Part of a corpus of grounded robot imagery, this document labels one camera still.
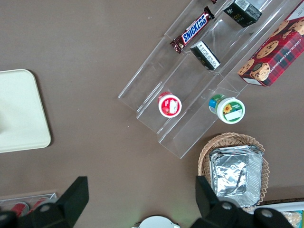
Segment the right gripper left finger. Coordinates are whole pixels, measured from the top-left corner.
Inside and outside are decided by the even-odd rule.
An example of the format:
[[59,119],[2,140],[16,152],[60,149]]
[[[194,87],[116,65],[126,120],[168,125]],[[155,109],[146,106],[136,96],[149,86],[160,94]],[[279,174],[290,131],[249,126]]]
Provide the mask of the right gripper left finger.
[[55,202],[45,203],[23,217],[0,213],[2,228],[72,228],[89,201],[88,178],[79,176]]

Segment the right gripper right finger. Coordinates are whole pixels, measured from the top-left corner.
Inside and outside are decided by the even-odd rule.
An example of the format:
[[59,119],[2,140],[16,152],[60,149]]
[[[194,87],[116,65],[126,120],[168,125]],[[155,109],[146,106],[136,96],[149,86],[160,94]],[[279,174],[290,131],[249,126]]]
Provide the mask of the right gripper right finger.
[[220,201],[207,179],[196,176],[195,196],[201,217],[195,228],[287,228],[288,220],[281,212],[257,208],[253,214],[245,212],[229,201]]

